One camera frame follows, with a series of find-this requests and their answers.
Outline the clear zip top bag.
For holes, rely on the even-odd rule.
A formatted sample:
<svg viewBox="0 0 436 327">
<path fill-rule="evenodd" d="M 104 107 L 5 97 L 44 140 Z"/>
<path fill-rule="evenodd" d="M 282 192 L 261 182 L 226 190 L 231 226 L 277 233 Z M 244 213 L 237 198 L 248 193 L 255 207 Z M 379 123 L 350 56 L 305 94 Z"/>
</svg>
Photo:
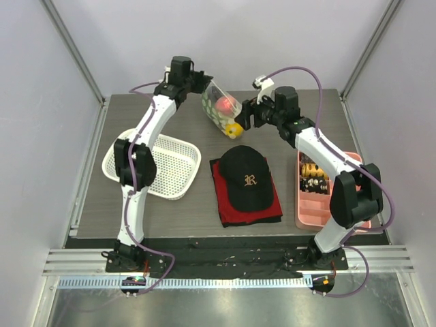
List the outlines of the clear zip top bag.
<svg viewBox="0 0 436 327">
<path fill-rule="evenodd" d="M 242 111 L 242 104 L 212 80 L 201 94 L 202 109 L 207 117 L 228 138 L 237 139 L 244 129 L 235 121 Z"/>
</svg>

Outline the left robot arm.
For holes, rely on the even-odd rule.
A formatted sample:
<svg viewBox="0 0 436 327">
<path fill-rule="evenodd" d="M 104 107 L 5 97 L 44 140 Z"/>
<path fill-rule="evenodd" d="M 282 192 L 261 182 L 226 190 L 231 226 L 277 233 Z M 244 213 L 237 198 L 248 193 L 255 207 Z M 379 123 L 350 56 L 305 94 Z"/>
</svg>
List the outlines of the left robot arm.
<svg viewBox="0 0 436 327">
<path fill-rule="evenodd" d="M 143 87 L 154 86 L 151 103 L 134 131 L 113 144 L 116 175 L 123 193 L 121 228 L 108 255 L 108 264 L 132 272 L 145 264 L 146 252 L 143 220 L 146 196 L 157 176 L 153 158 L 154 143 L 165 124 L 175 115 L 190 93 L 201 94 L 212 76 L 196 71 L 191 58 L 174 56 L 161 82 L 134 87 L 130 92 L 141 94 Z"/>
</svg>

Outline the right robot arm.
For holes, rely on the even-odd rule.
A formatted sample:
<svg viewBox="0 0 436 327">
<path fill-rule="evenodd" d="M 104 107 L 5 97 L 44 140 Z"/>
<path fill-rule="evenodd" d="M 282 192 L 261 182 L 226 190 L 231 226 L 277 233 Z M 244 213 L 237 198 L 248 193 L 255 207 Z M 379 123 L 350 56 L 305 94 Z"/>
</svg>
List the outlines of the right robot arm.
<svg viewBox="0 0 436 327">
<path fill-rule="evenodd" d="M 315 123 L 301 115 L 294 87 L 279 87 L 273 97 L 245 100 L 235 121 L 245 130 L 275 126 L 281 139 L 308 155 L 334 181 L 330 219 L 307 246 L 308 263 L 316 269 L 325 268 L 338 256 L 343 243 L 382 211 L 379 168 L 352 159 L 325 139 Z"/>
</svg>

